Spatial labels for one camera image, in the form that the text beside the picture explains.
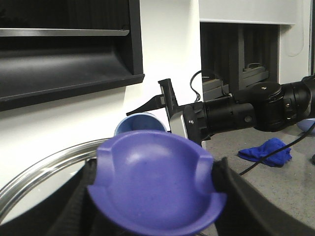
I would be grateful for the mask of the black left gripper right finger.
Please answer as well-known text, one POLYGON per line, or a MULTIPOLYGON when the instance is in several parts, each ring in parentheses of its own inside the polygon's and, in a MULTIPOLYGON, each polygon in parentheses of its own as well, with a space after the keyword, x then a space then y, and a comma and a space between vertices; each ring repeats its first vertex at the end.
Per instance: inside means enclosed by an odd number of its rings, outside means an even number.
POLYGON ((227 158, 213 164, 215 189, 227 194, 215 221, 220 236, 313 236, 314 229, 280 210, 228 166, 227 158))

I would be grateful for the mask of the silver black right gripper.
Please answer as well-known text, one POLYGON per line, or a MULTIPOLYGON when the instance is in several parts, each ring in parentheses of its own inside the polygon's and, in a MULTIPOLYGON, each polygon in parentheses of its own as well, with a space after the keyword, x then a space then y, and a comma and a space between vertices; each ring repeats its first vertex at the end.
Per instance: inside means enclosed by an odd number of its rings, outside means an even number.
POLYGON ((126 113, 127 116, 135 113, 164 108, 168 116, 170 132, 189 139, 202 146, 204 141, 211 139, 211 134, 207 130, 206 112, 202 102, 191 103, 179 106, 171 79, 158 81, 162 94, 156 95, 139 108, 126 113))

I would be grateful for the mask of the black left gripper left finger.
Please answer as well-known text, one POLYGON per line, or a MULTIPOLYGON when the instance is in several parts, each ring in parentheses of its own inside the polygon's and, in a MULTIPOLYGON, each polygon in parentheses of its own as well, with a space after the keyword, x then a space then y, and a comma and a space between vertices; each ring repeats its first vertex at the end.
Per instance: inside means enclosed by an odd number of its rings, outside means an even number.
POLYGON ((92 159, 47 199, 1 225, 2 236, 95 236, 97 216, 87 186, 95 178, 92 159))

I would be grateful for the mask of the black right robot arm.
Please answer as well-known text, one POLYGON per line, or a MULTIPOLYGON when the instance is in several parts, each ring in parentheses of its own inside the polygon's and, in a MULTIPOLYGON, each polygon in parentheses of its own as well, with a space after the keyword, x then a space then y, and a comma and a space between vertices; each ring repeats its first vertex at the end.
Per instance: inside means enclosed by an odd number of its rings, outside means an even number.
POLYGON ((127 115, 164 108, 171 133, 197 144, 212 135, 255 128, 277 132, 315 116, 315 77, 280 85, 259 82, 232 95, 178 105, 170 79, 159 81, 161 94, 127 115))

